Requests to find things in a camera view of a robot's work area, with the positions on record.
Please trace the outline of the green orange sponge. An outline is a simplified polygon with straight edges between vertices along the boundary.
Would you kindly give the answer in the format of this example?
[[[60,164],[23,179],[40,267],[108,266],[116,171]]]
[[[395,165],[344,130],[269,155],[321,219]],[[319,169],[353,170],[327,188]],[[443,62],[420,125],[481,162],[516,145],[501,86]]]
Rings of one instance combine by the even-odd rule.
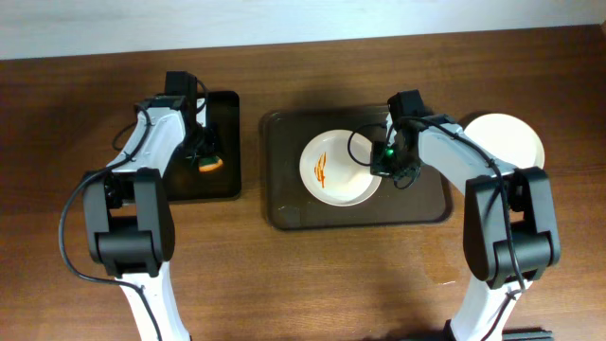
[[[223,160],[217,156],[201,157],[198,160],[198,171],[200,173],[212,172],[220,169],[223,166]]]

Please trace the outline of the white plate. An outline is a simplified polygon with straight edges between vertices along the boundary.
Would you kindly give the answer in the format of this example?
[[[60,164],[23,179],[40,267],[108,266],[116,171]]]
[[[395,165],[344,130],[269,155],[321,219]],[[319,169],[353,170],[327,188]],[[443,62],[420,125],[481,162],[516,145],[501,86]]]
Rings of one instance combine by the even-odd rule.
[[[330,206],[355,206],[369,199],[382,178],[370,173],[372,143],[352,131],[331,130],[314,137],[299,158],[307,191]]]
[[[492,155],[508,162],[507,152],[514,146],[541,143],[538,134],[518,117],[492,113],[474,118],[465,128],[468,138]]]
[[[545,152],[544,146],[541,143],[514,146],[508,150],[507,156],[508,162],[519,169],[544,168]]]

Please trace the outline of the white plate back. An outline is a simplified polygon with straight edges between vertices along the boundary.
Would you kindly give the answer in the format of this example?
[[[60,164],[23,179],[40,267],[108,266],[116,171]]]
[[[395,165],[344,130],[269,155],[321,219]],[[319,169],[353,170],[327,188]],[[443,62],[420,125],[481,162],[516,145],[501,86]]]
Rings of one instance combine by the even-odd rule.
[[[538,134],[518,117],[492,113],[474,118],[465,128],[468,138],[492,155],[508,162],[507,152],[514,146],[541,143]]]

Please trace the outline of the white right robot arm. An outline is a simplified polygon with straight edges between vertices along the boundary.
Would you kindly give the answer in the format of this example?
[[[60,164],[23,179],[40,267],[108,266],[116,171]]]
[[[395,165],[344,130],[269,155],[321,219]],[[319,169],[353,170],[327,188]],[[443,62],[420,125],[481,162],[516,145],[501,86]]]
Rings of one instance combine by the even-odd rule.
[[[373,143],[370,171],[415,183],[423,166],[437,170],[464,196],[463,251],[472,272],[467,293],[437,340],[552,340],[540,328],[505,331],[529,286],[561,258],[548,175],[520,168],[469,139],[447,115],[435,115],[417,90],[387,102],[383,141]]]

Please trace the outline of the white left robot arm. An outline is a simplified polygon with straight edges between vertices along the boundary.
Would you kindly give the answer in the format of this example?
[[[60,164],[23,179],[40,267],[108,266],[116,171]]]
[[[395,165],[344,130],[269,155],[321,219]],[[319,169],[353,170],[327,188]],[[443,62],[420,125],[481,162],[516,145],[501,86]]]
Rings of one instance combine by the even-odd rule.
[[[163,176],[172,159],[196,170],[223,163],[205,122],[207,90],[187,71],[170,71],[162,93],[137,103],[134,130],[105,168],[85,176],[89,252],[122,289],[144,340],[188,340],[170,280],[175,228]]]

